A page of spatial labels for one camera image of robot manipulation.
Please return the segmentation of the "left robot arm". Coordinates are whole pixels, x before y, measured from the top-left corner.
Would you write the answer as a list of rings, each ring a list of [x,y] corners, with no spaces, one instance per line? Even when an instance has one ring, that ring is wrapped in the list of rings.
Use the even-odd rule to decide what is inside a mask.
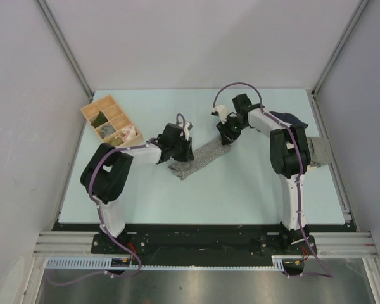
[[[80,183],[96,204],[101,230],[108,234],[105,245],[114,253],[127,246],[122,204],[118,201],[124,190],[130,169],[142,165],[158,165],[171,159],[190,162],[192,151],[191,122],[166,124],[156,138],[137,146],[115,147],[100,144],[86,165]]]

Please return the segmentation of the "grey striped underwear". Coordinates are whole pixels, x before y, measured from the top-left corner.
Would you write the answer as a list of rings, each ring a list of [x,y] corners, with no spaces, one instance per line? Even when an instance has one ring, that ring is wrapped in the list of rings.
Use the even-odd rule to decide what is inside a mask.
[[[168,169],[180,180],[184,180],[191,174],[205,168],[217,158],[224,156],[231,150],[231,144],[222,144],[221,138],[215,139],[198,148],[194,153],[194,159],[189,162],[175,161]]]

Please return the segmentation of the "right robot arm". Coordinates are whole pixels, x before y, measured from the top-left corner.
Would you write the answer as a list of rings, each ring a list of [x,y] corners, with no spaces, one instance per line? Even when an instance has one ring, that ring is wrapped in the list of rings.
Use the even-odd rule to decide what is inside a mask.
[[[287,254],[296,253],[308,237],[303,206],[303,180],[311,162],[310,152],[302,125],[285,122],[253,104],[246,94],[232,100],[235,112],[228,112],[221,104],[213,104],[212,115],[218,116],[223,145],[233,143],[247,127],[266,135],[270,141],[270,163],[281,181],[283,216],[279,246]]]

